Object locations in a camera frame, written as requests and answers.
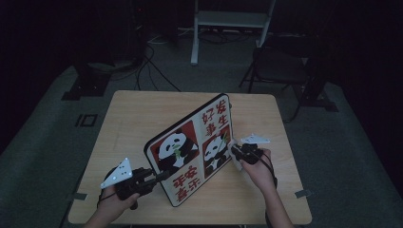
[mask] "black chair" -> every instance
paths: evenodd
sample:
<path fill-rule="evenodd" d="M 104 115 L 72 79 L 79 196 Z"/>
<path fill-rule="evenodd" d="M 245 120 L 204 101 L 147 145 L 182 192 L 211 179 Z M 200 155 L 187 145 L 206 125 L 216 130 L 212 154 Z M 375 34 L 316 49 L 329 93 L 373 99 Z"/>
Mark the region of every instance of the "black chair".
<path fill-rule="evenodd" d="M 248 93 L 253 83 L 274 83 L 288 86 L 300 86 L 302 94 L 297 96 L 298 104 L 291 122 L 298 114 L 309 91 L 309 82 L 315 75 L 312 62 L 318 59 L 320 53 L 319 39 L 317 37 L 277 34 L 268 36 L 261 47 L 255 48 L 253 61 L 240 82 L 249 82 Z"/>

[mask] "gray carpet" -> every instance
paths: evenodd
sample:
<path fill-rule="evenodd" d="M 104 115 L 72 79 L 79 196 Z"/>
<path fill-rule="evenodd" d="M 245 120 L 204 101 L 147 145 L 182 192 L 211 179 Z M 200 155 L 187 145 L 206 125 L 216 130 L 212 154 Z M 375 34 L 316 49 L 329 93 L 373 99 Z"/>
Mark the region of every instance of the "gray carpet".
<path fill-rule="evenodd" d="M 152 61 L 181 91 L 243 93 L 246 85 L 239 89 L 238 83 L 254 44 L 254 38 L 225 45 L 201 43 L 199 65 L 191 66 L 192 40 L 182 38 L 177 46 L 151 45 Z M 70 67 L 54 81 L 0 157 L 0 227 L 80 227 L 66 220 L 71 195 L 113 93 L 134 89 L 136 77 L 134 72 L 117 73 L 104 97 L 61 101 L 76 76 Z M 175 90 L 152 66 L 143 69 L 140 88 Z M 283 118 L 291 116 L 297 104 L 291 88 L 281 92 L 279 85 L 256 84 L 253 92 L 274 94 Z M 341 89 L 327 84 L 325 92 L 338 112 L 303 107 L 285 125 L 304 188 L 313 192 L 308 198 L 313 221 L 305 227 L 403 227 L 402 198 Z M 80 115 L 97 119 L 93 126 L 80 125 Z"/>

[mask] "dark background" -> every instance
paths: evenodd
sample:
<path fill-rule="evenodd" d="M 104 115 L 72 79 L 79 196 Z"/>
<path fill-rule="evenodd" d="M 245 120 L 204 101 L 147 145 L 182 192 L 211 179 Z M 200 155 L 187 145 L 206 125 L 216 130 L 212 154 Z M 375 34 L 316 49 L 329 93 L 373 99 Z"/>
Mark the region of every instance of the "dark background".
<path fill-rule="evenodd" d="M 261 11 L 267 4 L 261 0 L 200 2 L 201 9 L 239 11 Z M 177 27 L 193 26 L 193 1 L 131 4 L 134 11 L 127 0 L 0 3 L 0 152 L 53 80 L 72 65 L 72 56 L 113 65 L 116 59 L 141 56 L 142 43 L 151 30 L 175 43 Z M 401 196 L 402 24 L 401 1 L 282 0 L 275 7 L 270 27 L 272 32 L 321 37 L 328 50 L 318 66 L 321 77 L 343 89 Z M 141 25 L 142 32 L 126 45 L 128 34 Z"/>

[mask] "panda face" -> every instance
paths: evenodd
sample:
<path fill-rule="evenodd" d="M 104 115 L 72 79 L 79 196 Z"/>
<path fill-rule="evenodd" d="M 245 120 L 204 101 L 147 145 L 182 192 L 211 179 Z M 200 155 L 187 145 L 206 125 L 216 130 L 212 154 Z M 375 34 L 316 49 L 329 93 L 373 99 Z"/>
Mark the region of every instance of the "panda face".
<path fill-rule="evenodd" d="M 204 160 L 208 161 L 211 158 L 214 158 L 217 153 L 221 152 L 223 148 L 225 148 L 226 144 L 225 141 L 221 137 L 216 137 L 212 142 L 207 145 L 204 154 Z"/>
<path fill-rule="evenodd" d="M 175 154 L 175 152 L 178 151 L 185 142 L 186 136 L 183 133 L 175 133 L 168 136 L 160 146 L 159 158 L 165 159 L 166 157 Z"/>

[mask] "hand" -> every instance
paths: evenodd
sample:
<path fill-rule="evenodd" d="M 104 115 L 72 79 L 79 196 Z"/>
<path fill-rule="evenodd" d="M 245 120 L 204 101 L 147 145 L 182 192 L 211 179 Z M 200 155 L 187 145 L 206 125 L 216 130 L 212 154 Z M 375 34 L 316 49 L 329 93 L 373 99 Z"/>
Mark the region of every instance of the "hand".
<path fill-rule="evenodd" d="M 98 209 L 86 223 L 86 228 L 107 227 L 109 223 L 116 220 L 127 208 L 132 206 L 140 196 L 140 194 L 135 193 L 125 200 L 120 200 L 114 193 L 115 186 L 109 186 L 104 190 Z"/>
<path fill-rule="evenodd" d="M 269 161 L 269 158 L 271 158 L 271 151 L 269 149 L 262 150 L 263 154 L 267 157 L 262 155 L 261 159 L 267 164 L 271 165 L 271 162 Z M 257 186 L 258 189 L 260 189 L 260 191 L 265 191 L 271 188 L 276 189 L 273 176 L 263 162 L 258 161 L 255 164 L 249 164 L 244 160 L 240 160 L 240 165 L 242 165 L 243 169 L 249 174 L 252 182 Z"/>
<path fill-rule="evenodd" d="M 261 159 L 264 160 L 268 165 L 271 165 L 269 160 L 271 158 L 271 151 L 268 149 L 263 149 L 263 153 L 264 154 L 261 156 Z M 266 167 L 266 165 L 264 165 L 261 161 L 258 161 L 255 164 L 249 164 L 243 160 L 240 160 L 240 164 L 249 174 L 252 182 L 263 194 L 266 204 L 266 215 L 267 218 L 269 218 L 271 226 L 274 228 L 294 227 L 278 195 L 272 173 Z"/>

